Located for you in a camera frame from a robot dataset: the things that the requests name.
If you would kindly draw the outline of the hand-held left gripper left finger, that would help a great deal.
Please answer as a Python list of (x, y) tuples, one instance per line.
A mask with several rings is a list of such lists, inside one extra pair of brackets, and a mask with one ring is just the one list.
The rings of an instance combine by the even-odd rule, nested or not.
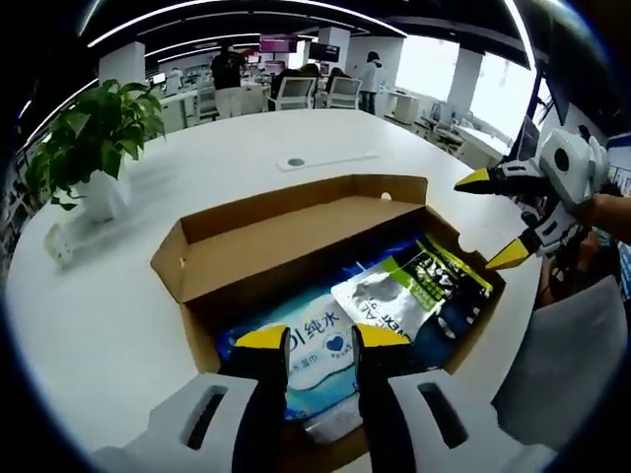
[(286, 410), (289, 329), (241, 337), (217, 372), (205, 372), (149, 415), (124, 447), (93, 454), (99, 472), (273, 472)]

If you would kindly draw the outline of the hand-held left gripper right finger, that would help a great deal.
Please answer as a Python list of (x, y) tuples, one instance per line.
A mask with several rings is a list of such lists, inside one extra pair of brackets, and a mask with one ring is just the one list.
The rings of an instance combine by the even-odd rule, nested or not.
[(516, 443), (490, 405), (448, 372), (426, 370), (403, 336), (352, 328), (359, 412), (376, 472), (505, 472)]

